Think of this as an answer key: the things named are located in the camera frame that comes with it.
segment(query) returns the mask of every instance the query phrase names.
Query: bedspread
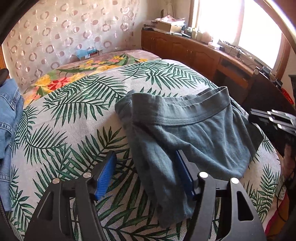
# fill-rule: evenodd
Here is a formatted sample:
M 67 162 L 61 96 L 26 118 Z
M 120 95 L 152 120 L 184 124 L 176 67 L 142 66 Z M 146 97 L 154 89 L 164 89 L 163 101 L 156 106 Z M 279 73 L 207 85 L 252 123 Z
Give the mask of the bedspread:
M 83 77 L 31 103 L 24 109 L 13 145 L 13 212 L 9 214 L 13 228 L 24 236 L 52 179 L 77 178 L 114 150 L 118 162 L 112 183 L 96 203 L 108 240 L 182 241 L 190 220 L 168 229 L 159 227 L 114 105 L 132 89 L 167 97 L 197 94 L 208 87 L 216 85 L 179 62 L 153 60 Z M 273 201 L 280 164 L 275 149 L 262 134 L 264 140 L 240 182 L 263 221 Z M 71 210 L 74 235 L 81 240 L 75 199 L 71 200 Z M 219 212 L 217 199 L 211 240 L 216 237 Z
M 150 52 L 130 50 L 108 53 L 89 60 L 66 64 L 43 75 L 25 91 L 23 94 L 25 99 L 24 107 L 52 91 L 83 77 L 124 65 L 155 59 L 159 59 L 159 57 Z

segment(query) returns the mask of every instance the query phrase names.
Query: red flower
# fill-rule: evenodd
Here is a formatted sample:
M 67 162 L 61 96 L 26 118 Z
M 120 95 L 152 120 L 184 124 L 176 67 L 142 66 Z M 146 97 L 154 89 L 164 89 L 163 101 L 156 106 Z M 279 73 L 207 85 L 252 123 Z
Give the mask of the red flower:
M 70 82 L 70 79 L 68 79 L 67 77 L 59 79 L 59 80 L 54 80 L 52 81 L 47 87 L 54 91 L 58 88 L 61 88 L 63 86 L 65 86 L 66 84 L 68 84 Z

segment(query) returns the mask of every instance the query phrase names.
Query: cardboard box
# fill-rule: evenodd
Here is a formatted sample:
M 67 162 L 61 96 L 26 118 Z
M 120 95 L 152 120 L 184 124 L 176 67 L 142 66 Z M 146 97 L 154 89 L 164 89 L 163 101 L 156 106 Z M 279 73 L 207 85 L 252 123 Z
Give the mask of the cardboard box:
M 87 60 L 87 59 L 94 58 L 97 56 L 99 56 L 99 52 L 94 52 L 94 53 L 91 53 L 91 54 L 81 57 L 81 60 Z
M 157 22 L 156 28 L 169 33 L 181 33 L 181 26 L 171 25 L 170 23 Z

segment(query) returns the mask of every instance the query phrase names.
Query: blue jeans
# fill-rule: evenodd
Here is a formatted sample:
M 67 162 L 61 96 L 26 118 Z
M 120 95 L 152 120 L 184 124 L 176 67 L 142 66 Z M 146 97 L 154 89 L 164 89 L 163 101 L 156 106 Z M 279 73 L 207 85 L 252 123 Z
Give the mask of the blue jeans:
M 24 98 L 14 79 L 0 87 L 0 197 L 5 211 L 11 210 L 9 198 L 10 162 L 16 129 L 22 117 Z

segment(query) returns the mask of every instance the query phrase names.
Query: wooden dresser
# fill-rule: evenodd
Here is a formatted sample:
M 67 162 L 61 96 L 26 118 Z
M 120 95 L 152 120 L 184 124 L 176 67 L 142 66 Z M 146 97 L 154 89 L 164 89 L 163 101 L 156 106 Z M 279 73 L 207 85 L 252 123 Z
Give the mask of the wooden dresser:
M 142 30 L 141 45 L 143 50 L 162 59 L 173 59 L 189 66 L 218 86 L 228 86 L 230 95 L 239 103 L 244 101 L 252 86 L 250 67 L 196 40 Z

